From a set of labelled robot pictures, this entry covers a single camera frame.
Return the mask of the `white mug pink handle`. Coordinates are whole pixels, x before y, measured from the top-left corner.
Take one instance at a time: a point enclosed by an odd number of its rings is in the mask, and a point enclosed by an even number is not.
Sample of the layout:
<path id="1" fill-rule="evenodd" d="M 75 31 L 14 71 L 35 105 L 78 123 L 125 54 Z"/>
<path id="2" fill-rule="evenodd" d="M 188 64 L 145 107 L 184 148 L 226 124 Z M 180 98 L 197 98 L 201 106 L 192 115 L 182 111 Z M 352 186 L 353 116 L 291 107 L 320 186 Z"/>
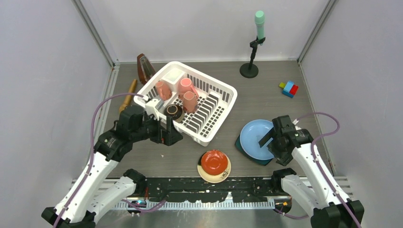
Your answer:
<path id="1" fill-rule="evenodd" d="M 197 110 L 198 102 L 194 93 L 186 92 L 183 96 L 183 109 L 187 113 L 194 113 Z"/>

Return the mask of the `pink cup white inside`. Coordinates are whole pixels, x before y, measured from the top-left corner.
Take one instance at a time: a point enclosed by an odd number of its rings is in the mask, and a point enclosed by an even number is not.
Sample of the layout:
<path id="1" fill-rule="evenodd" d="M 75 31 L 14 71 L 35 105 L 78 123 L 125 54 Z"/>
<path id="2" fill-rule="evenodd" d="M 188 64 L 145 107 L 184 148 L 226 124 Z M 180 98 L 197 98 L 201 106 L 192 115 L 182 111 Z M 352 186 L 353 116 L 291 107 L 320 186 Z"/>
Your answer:
<path id="1" fill-rule="evenodd" d="M 189 78 L 183 78 L 180 80 L 178 84 L 178 97 L 179 99 L 183 100 L 183 96 L 186 92 L 192 92 L 195 94 L 196 98 L 199 98 L 199 94 L 197 93 L 193 82 Z"/>

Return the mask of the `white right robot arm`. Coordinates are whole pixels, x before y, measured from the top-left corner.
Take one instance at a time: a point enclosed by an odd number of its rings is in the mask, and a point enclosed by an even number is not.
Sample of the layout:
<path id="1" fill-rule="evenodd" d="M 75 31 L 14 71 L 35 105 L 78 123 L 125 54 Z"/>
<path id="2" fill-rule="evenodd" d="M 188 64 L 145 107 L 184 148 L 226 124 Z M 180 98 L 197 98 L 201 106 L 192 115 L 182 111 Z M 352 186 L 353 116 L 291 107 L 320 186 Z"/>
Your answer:
<path id="1" fill-rule="evenodd" d="M 273 192 L 291 196 L 306 212 L 313 228 L 360 228 L 365 211 L 362 203 L 345 193 L 318 152 L 316 142 L 325 135 L 313 138 L 307 129 L 297 126 L 298 122 L 288 115 L 274 118 L 273 128 L 259 145 L 266 145 L 284 167 L 296 160 L 311 186 L 304 184 L 292 168 L 285 167 L 271 176 Z"/>

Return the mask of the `white plastic dish rack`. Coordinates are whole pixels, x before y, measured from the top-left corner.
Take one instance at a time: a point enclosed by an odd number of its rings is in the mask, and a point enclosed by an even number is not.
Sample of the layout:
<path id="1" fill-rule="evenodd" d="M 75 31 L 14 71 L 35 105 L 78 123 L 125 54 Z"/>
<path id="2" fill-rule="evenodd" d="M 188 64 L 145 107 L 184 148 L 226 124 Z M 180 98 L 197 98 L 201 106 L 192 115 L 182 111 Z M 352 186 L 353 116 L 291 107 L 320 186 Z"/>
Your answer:
<path id="1" fill-rule="evenodd" d="M 134 102 L 162 123 L 179 117 L 174 127 L 207 146 L 229 115 L 237 90 L 181 62 L 162 67 L 140 89 Z"/>

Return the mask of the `pink mug with handle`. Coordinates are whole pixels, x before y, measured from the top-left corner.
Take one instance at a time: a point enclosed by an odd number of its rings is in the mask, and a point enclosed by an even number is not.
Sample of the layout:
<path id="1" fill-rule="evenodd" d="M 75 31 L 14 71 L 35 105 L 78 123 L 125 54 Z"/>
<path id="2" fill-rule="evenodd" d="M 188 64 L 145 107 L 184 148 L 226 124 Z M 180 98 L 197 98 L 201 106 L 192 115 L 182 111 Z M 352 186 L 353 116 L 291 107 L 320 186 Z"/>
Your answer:
<path id="1" fill-rule="evenodd" d="M 155 88 L 162 100 L 167 101 L 172 97 L 172 91 L 166 82 L 158 81 Z"/>

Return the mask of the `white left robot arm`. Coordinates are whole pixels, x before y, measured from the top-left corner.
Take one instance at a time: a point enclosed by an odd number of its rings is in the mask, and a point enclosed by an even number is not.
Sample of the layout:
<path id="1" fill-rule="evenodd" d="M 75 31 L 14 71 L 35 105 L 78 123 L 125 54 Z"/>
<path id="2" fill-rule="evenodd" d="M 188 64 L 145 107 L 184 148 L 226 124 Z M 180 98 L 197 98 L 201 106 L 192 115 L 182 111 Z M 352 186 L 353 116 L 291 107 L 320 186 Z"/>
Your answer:
<path id="1" fill-rule="evenodd" d="M 55 228 L 94 228 L 98 221 L 119 201 L 127 196 L 142 196 L 146 189 L 146 177 L 128 169 L 109 189 L 96 196 L 100 185 L 123 157 L 132 150 L 133 144 L 150 140 L 171 146 L 183 139 L 168 118 L 162 126 L 154 115 L 133 105 L 123 110 L 114 127 L 101 134 L 76 183 L 54 207 L 45 208 L 42 218 Z"/>

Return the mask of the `light blue plate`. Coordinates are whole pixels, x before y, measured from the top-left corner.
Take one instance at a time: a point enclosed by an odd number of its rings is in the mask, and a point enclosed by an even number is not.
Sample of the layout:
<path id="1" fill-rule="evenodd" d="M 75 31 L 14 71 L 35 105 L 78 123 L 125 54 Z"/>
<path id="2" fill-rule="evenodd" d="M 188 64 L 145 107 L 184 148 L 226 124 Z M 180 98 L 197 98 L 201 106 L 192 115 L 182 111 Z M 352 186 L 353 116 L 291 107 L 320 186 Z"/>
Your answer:
<path id="1" fill-rule="evenodd" d="M 270 138 L 262 147 L 259 141 L 273 128 L 273 123 L 268 120 L 253 120 L 247 123 L 240 132 L 240 144 L 244 152 L 253 159 L 266 161 L 274 158 L 267 145 Z"/>

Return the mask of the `brown ceramic bowl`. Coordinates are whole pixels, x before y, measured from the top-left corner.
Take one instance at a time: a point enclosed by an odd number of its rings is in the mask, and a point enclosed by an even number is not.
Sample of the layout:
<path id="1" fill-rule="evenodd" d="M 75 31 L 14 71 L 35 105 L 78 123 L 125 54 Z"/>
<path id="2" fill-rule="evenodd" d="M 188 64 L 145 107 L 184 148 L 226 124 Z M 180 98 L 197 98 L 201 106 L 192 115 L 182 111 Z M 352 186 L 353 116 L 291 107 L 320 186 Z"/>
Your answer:
<path id="1" fill-rule="evenodd" d="M 184 119 L 185 112 L 178 104 L 170 104 L 165 108 L 164 114 L 166 116 L 170 116 L 174 121 L 180 123 Z"/>

